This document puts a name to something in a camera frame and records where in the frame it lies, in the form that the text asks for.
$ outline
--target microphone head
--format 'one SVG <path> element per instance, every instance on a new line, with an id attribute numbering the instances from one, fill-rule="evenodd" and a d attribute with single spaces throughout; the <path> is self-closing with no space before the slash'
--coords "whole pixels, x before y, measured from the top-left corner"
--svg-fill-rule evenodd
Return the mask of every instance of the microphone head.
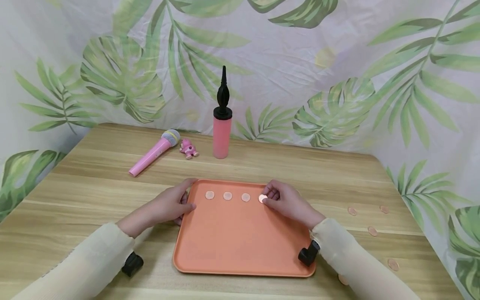
<path id="1" fill-rule="evenodd" d="M 175 129 L 169 129 L 162 134 L 162 138 L 166 139 L 173 147 L 179 143 L 180 133 Z"/>

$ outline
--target wooden table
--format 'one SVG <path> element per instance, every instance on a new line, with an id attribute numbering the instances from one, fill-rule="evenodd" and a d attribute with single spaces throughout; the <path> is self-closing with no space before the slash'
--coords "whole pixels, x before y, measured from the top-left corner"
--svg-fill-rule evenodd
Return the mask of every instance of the wooden table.
<path id="1" fill-rule="evenodd" d="M 422 299 L 461 299 L 383 167 L 372 156 L 232 140 L 229 156 L 212 156 L 212 138 L 191 138 L 199 157 L 172 149 L 137 178 L 129 168 L 162 131 L 102 124 L 91 132 L 0 225 L 0 298 L 14 294 L 55 266 L 106 222 L 117 221 L 186 177 L 294 185 L 313 207 L 337 219 Z M 389 214 L 379 210 L 390 208 Z M 357 209 L 351 216 L 347 208 Z M 372 237 L 368 226 L 379 235 Z M 172 265 L 178 227 L 161 224 L 136 250 L 143 269 L 119 274 L 98 299 L 354 299 L 321 258 L 307 279 L 185 275 Z"/>

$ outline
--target microphone handle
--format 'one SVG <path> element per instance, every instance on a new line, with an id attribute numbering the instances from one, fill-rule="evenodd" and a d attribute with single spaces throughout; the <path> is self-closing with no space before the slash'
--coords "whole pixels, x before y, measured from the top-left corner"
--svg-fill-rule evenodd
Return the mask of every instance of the microphone handle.
<path id="1" fill-rule="evenodd" d="M 172 145 L 166 138 L 161 138 L 150 151 L 145 154 L 131 169 L 128 171 L 132 176 L 137 177 L 146 167 L 148 167 L 157 157 L 167 151 Z"/>

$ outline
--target black clamp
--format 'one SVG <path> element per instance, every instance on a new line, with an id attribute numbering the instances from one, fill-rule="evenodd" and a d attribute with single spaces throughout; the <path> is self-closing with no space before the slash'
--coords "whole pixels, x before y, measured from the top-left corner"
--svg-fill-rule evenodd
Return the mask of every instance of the black clamp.
<path id="1" fill-rule="evenodd" d="M 127 260 L 125 261 L 125 265 L 121 269 L 121 271 L 128 277 L 132 278 L 138 270 L 142 268 L 144 265 L 144 260 L 137 255 L 135 252 L 132 252 Z"/>
<path id="2" fill-rule="evenodd" d="M 308 267 L 315 261 L 315 258 L 317 257 L 319 251 L 320 246 L 317 244 L 317 242 L 312 240 L 310 242 L 310 246 L 308 246 L 308 249 L 303 248 L 302 250 L 300 250 L 299 260 Z"/>

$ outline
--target cream sweater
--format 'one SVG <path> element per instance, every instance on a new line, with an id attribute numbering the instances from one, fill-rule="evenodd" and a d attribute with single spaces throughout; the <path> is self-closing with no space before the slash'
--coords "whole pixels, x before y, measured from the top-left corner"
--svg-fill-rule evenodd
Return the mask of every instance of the cream sweater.
<path id="1" fill-rule="evenodd" d="M 419 299 L 400 279 L 366 252 L 334 219 L 315 226 L 320 255 L 343 275 L 362 299 Z M 115 224 L 97 229 L 50 272 L 12 300 L 85 300 L 98 295 L 123 267 L 135 240 Z"/>

